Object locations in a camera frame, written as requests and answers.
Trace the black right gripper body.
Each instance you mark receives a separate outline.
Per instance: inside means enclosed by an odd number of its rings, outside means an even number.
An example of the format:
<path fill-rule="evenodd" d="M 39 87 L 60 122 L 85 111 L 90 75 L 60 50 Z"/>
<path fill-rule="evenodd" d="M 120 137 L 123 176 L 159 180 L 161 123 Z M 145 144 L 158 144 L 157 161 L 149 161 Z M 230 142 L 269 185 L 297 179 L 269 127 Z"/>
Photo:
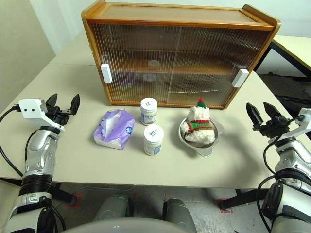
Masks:
<path fill-rule="evenodd" d="M 262 125 L 262 121 L 254 124 L 254 131 L 259 131 L 262 136 L 274 138 L 287 133 L 291 122 L 291 119 L 287 119 L 284 116 L 273 116 L 266 124 Z"/>

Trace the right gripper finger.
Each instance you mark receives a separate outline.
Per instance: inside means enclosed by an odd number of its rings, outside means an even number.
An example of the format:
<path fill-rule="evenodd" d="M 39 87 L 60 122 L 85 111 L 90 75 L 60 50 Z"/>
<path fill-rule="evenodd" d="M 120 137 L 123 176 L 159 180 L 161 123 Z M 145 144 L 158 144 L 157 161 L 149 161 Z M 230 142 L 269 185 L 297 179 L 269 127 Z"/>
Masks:
<path fill-rule="evenodd" d="M 282 115 L 275 106 L 267 102 L 264 102 L 263 105 L 264 105 L 265 112 L 267 113 L 267 115 L 270 117 L 272 121 L 277 121 L 281 119 Z"/>
<path fill-rule="evenodd" d="M 259 111 L 251 103 L 246 104 L 246 111 L 247 111 L 249 118 L 251 119 L 251 121 L 253 123 L 253 128 L 258 129 L 261 126 L 261 124 L 263 123 L 263 120 L 260 117 Z"/>

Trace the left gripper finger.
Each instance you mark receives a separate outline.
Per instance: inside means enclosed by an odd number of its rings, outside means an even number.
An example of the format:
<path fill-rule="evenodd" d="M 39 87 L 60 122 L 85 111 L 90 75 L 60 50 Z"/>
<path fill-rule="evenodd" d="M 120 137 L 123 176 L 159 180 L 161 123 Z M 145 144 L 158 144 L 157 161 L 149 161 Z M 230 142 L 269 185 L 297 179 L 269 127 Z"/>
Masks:
<path fill-rule="evenodd" d="M 57 96 L 58 96 L 58 94 L 55 93 L 55 94 L 51 95 L 51 96 L 48 98 L 48 100 L 46 101 L 46 106 L 47 106 L 47 108 L 53 108 L 53 107 L 55 107 L 56 102 L 57 102 Z"/>
<path fill-rule="evenodd" d="M 71 113 L 76 114 L 79 109 L 79 106 L 80 106 L 80 95 L 76 94 L 71 101 L 71 107 L 70 107 Z"/>

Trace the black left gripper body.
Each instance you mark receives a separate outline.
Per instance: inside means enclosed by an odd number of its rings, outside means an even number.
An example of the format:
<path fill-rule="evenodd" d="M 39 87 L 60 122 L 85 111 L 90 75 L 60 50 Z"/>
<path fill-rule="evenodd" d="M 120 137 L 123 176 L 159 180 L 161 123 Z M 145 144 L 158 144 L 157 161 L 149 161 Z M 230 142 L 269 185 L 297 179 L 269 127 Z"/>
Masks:
<path fill-rule="evenodd" d="M 61 110 L 58 106 L 51 106 L 50 104 L 46 103 L 47 113 L 45 114 L 53 122 L 59 125 L 66 125 L 69 116 L 73 115 L 72 110 Z"/>

